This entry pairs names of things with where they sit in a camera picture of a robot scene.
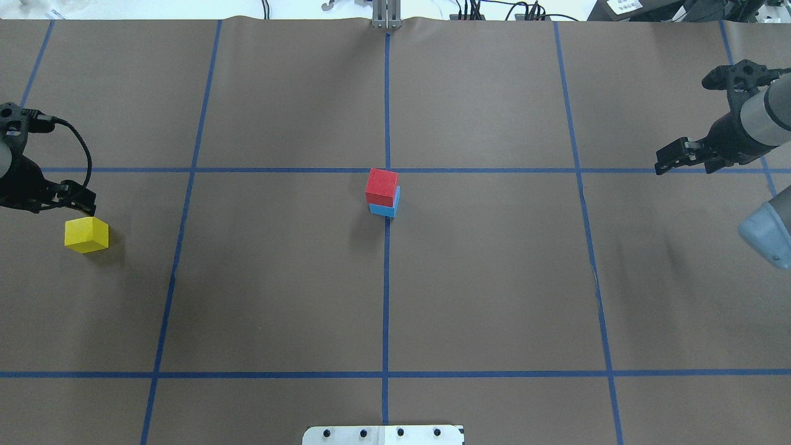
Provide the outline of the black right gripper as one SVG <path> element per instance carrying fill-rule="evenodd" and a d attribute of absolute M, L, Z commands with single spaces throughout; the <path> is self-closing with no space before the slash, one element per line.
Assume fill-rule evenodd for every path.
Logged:
<path fill-rule="evenodd" d="M 704 163 L 705 170 L 749 164 L 789 142 L 788 68 L 771 69 L 751 60 L 716 67 L 701 84 L 727 93 L 729 112 L 703 141 L 675 139 L 656 152 L 655 174 Z"/>

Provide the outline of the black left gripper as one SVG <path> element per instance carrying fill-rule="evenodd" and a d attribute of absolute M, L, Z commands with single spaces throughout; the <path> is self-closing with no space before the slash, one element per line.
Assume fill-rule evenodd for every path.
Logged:
<path fill-rule="evenodd" d="M 42 169 L 24 154 L 29 135 L 51 133 L 57 125 L 62 125 L 72 132 L 87 158 L 87 169 L 82 182 L 50 181 L 45 178 Z M 82 214 L 95 214 L 96 193 L 88 188 L 93 173 L 93 158 L 85 139 L 73 124 L 37 109 L 25 109 L 19 104 L 3 103 L 1 130 L 3 208 L 28 211 L 33 214 L 68 208 Z"/>

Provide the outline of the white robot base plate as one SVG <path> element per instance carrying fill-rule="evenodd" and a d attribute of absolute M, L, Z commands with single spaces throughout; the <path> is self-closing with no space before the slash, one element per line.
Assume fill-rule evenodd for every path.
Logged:
<path fill-rule="evenodd" d="M 308 428 L 302 444 L 464 444 L 457 425 L 357 425 Z"/>

